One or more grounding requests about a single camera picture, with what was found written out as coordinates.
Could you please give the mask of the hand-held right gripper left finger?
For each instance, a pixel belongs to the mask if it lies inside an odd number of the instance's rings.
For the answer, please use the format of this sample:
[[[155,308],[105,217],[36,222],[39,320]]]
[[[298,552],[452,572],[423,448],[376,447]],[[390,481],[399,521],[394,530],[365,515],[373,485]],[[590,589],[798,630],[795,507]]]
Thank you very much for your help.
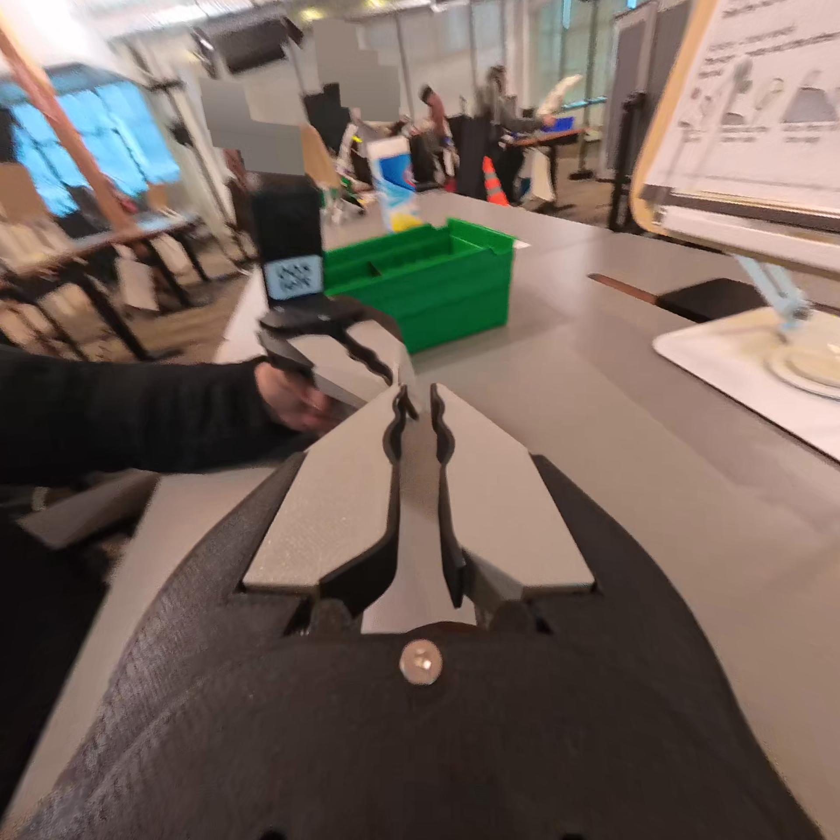
[[[362,614],[396,574],[405,385],[313,444],[241,581],[245,592],[336,600]]]

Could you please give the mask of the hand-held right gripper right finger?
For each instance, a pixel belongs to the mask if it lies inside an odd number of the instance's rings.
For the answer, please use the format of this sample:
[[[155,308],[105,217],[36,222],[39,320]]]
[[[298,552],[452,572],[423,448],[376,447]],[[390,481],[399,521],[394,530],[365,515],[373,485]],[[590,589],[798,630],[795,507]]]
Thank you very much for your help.
[[[590,592],[595,577],[527,448],[442,384],[431,386],[430,407],[454,607]]]

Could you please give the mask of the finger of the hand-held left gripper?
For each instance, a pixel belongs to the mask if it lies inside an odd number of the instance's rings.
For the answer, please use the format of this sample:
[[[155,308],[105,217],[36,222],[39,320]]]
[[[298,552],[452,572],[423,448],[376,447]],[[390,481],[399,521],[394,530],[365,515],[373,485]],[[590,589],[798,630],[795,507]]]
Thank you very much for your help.
[[[346,348],[366,368],[388,385],[393,385],[392,364],[399,360],[406,393],[416,391],[416,377],[406,346],[395,335],[374,320],[363,320],[346,329]]]
[[[328,335],[308,336],[308,361],[315,385],[334,400],[352,410],[361,409],[390,388],[404,390],[406,411],[412,419],[419,417],[419,391],[406,393],[405,387],[386,384],[369,371],[347,350],[347,334],[338,339]]]

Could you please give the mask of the person's left forearm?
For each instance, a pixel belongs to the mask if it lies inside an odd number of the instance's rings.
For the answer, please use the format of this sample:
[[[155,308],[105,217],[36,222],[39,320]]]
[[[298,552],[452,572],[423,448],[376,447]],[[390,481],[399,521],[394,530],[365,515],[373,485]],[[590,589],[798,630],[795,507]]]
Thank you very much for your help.
[[[81,362],[2,348],[2,485],[192,474],[278,455],[299,433],[270,416],[258,362]]]

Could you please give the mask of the person's left hand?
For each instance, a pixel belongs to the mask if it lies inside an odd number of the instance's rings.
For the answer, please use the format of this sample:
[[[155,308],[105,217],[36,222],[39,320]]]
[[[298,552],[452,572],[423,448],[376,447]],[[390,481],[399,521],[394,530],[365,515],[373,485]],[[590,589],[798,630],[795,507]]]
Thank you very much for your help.
[[[339,405],[301,374],[261,361],[254,375],[259,396],[276,423],[295,432],[324,435],[342,422]]]

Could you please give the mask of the green plastic bin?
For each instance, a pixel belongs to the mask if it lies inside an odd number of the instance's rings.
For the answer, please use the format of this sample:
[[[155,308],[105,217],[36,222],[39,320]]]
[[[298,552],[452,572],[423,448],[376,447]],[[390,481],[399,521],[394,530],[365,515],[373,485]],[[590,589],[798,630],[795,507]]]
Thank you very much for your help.
[[[328,250],[324,290],[391,317],[409,353],[508,322],[516,239],[449,218]]]

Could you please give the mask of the white wipes canister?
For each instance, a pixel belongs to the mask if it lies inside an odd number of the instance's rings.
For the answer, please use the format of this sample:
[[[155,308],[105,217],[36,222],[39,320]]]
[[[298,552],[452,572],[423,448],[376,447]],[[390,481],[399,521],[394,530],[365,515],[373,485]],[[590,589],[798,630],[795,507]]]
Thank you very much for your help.
[[[402,233],[423,224],[413,175],[411,147],[398,135],[366,144],[372,185],[385,229]]]

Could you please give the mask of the wooden top desk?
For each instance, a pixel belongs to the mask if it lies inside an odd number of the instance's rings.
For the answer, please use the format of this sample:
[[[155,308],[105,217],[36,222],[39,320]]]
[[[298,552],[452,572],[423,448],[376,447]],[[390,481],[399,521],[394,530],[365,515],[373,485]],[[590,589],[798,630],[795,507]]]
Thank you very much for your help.
[[[201,223],[200,217],[194,213],[178,218],[159,215],[147,218],[134,230],[111,231],[74,239],[67,248],[37,258],[13,261],[2,259],[2,293],[13,300],[20,299],[40,308],[40,300],[51,292],[67,285],[77,287],[99,319],[136,361],[172,360],[181,355],[183,350],[146,348],[115,308],[108,293],[100,287],[98,277],[91,267],[90,257],[108,248],[116,249],[121,246],[136,249],[138,245],[143,246],[150,250],[152,267],[162,275],[165,285],[180,306],[183,309],[199,308],[206,305],[207,300],[190,296],[176,278],[174,271],[165,264],[153,247],[153,242],[163,236],[172,237],[185,251],[191,269],[201,282],[210,283],[211,277],[205,271],[192,241],[193,231]]]

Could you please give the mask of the black ceiling monitor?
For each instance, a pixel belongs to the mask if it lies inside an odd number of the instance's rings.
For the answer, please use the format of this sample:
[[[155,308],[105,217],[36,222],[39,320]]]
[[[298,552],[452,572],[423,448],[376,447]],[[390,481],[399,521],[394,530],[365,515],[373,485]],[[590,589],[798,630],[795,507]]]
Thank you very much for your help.
[[[284,14],[229,14],[192,28],[208,72],[219,67],[231,75],[283,61],[291,45],[300,47],[303,31]]]

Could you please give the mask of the orange traffic cone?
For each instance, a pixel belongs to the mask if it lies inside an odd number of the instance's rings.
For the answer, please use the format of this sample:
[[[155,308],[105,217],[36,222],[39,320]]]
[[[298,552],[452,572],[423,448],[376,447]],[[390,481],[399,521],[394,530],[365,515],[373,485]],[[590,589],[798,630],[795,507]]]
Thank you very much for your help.
[[[508,201],[508,197],[501,185],[501,181],[498,177],[494,164],[488,155],[485,155],[482,158],[481,166],[484,187],[486,190],[486,200],[488,201],[488,203],[500,207],[509,207],[510,204]]]

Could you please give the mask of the white tray with stand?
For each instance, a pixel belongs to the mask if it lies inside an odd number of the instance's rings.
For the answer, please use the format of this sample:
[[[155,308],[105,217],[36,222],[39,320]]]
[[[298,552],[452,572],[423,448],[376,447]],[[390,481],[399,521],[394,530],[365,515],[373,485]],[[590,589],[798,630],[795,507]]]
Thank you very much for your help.
[[[814,364],[782,340],[771,308],[667,332],[654,351],[815,451],[839,460],[838,380],[813,380]]]

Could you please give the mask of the black pad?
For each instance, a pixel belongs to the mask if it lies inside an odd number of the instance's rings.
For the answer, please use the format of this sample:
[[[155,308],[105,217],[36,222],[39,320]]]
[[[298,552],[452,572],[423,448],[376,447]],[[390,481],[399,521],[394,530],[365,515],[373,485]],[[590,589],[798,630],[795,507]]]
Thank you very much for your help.
[[[655,305],[693,323],[704,323],[761,309],[767,304],[752,285],[718,277],[661,295]]]

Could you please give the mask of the person's dark clothed body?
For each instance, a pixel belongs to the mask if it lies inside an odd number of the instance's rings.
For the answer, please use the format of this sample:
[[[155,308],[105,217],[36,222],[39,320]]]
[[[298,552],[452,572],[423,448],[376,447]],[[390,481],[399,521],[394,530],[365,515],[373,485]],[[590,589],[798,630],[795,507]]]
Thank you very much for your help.
[[[1,811],[25,772],[107,587],[78,548],[2,517]]]

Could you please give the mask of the grey partition panel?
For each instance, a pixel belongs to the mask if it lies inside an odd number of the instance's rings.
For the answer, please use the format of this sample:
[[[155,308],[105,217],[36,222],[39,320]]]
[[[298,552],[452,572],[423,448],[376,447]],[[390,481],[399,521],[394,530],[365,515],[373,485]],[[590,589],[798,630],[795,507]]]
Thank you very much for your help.
[[[694,3],[637,2],[612,24],[612,78],[605,102],[598,179],[612,183],[607,226],[639,233],[629,206],[637,158],[665,90]]]

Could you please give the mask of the instruction sheet on clipboard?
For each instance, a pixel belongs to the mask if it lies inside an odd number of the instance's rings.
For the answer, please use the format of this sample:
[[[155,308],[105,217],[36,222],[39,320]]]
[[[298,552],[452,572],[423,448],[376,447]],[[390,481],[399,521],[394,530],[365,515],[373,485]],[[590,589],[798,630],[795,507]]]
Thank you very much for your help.
[[[641,227],[734,256],[775,311],[770,367],[838,400],[839,2],[698,2],[631,184]]]

